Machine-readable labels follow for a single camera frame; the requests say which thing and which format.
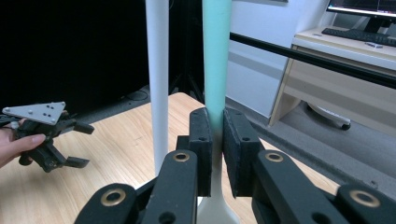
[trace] white wall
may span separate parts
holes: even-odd
[[[231,32],[289,48],[296,33],[331,22],[326,5],[318,0],[233,0]],[[270,118],[286,62],[231,41],[227,97]]]

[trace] metal bracket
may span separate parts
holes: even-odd
[[[31,119],[48,125],[55,125],[62,115],[65,102],[42,105],[21,105],[3,108],[3,113],[23,119]]]

